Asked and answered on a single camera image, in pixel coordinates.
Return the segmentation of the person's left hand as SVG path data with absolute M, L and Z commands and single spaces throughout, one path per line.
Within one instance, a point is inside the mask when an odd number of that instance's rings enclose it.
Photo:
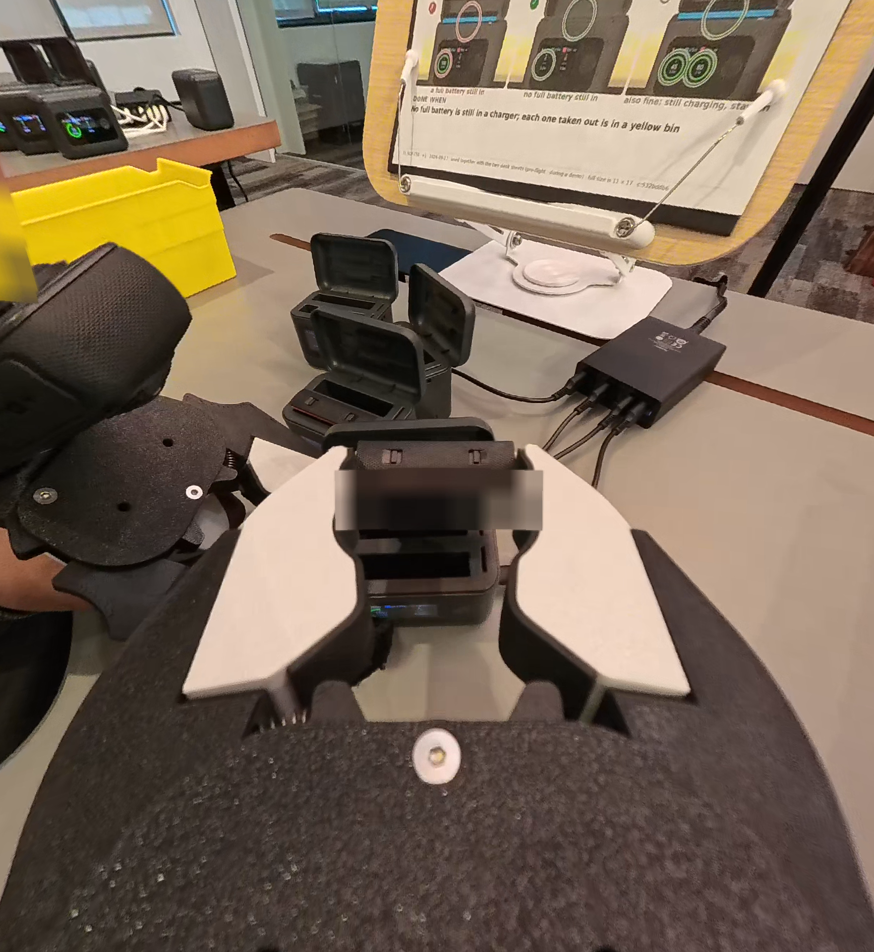
M 67 611 L 82 607 L 77 597 L 54 588 L 63 566 L 48 555 L 21 561 L 0 556 L 0 607 L 20 612 Z

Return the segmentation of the black usb charging hub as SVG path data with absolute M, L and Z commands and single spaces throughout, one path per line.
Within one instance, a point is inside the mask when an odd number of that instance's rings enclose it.
M 647 429 L 697 389 L 725 352 L 694 327 L 646 317 L 583 358 L 573 381 L 613 422 Z

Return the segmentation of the printed instruction sheet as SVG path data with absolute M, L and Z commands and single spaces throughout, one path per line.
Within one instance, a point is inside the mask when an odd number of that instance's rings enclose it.
M 415 2 L 390 165 L 729 235 L 848 2 Z

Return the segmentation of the yellow plastic bin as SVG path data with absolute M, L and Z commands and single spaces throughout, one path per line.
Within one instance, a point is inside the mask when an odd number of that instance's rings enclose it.
M 12 194 L 33 265 L 73 261 L 107 243 L 157 268 L 189 298 L 237 275 L 211 172 L 159 159 Z

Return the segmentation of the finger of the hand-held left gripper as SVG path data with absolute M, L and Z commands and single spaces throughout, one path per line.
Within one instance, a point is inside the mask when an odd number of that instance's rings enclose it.
M 314 469 L 319 458 L 254 437 L 247 458 L 250 484 L 263 497 L 275 493 L 283 497 L 311 497 L 312 482 L 319 475 L 319 470 Z

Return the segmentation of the black metal pole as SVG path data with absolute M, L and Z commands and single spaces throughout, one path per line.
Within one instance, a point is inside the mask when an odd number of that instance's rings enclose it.
M 768 295 L 873 119 L 874 66 L 752 280 L 747 292 L 749 295 L 757 298 Z

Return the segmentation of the orange trimmed black battery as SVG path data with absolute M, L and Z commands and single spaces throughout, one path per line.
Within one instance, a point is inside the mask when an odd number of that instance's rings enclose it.
M 361 470 L 512 470 L 517 458 L 511 442 L 487 441 L 360 441 L 355 450 Z
M 299 401 L 289 404 L 288 407 L 289 411 L 317 421 L 325 427 L 348 422 L 374 422 L 380 419 L 377 414 L 334 401 L 317 400 L 312 404 Z

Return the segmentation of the dark blue flat pad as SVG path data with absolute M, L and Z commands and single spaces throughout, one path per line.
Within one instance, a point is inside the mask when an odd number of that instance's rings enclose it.
M 404 282 L 414 265 L 425 265 L 442 272 L 472 253 L 467 248 L 395 230 L 377 230 L 367 237 L 392 244 L 398 261 L 398 277 Z

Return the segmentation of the wooden instruction board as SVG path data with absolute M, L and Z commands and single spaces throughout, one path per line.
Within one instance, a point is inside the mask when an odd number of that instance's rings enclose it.
M 636 258 L 659 264 L 692 264 L 705 261 L 743 244 L 757 234 L 772 217 L 798 178 L 836 101 L 849 85 L 849 78 L 839 78 L 837 70 L 840 66 L 853 67 L 847 50 L 850 42 L 870 37 L 869 30 L 857 31 L 857 28 L 860 25 L 861 13 L 874 12 L 874 2 L 848 3 L 827 53 L 818 65 L 791 123 L 778 144 L 773 160 L 732 233 L 723 236 L 667 224 L 654 225 L 655 239 L 643 251 L 635 252 Z M 398 177 L 398 168 L 401 166 L 392 168 L 390 162 L 395 133 L 399 131 L 402 105 L 417 63 L 417 56 L 409 52 L 407 46 L 414 4 L 415 2 L 379 2 L 377 8 L 367 98 L 370 125 L 363 140 L 363 157 L 375 190 L 384 198 L 407 208 L 433 211 L 473 225 L 481 222 L 502 231 L 517 230 L 525 239 L 550 240 L 558 244 L 576 244 L 596 249 L 597 240 L 594 237 L 575 237 L 572 232 L 559 225 L 530 225 L 522 222 L 515 211 L 504 210 L 501 204 L 489 198 L 472 198 L 469 200 L 470 208 L 464 210 L 460 206 L 439 204 L 436 199 L 416 199 L 402 194 Z M 443 178 L 426 178 L 468 186 Z M 478 187 L 468 187 L 498 196 L 505 195 Z M 523 200 L 541 205 L 565 204 Z M 611 209 L 595 209 L 620 213 Z

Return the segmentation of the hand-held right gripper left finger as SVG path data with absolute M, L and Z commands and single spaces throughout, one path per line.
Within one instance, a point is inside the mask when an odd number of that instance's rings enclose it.
M 308 704 L 323 681 L 354 683 L 375 631 L 359 562 L 336 535 L 334 446 L 274 488 L 240 528 L 182 684 L 189 700 L 265 691 Z

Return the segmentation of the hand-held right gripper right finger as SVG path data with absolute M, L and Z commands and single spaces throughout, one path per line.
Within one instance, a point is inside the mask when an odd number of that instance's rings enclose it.
M 589 482 L 537 445 L 516 474 L 538 496 L 514 530 L 499 650 L 525 685 L 551 684 L 566 720 L 594 720 L 621 691 L 683 701 L 691 684 L 634 532 Z

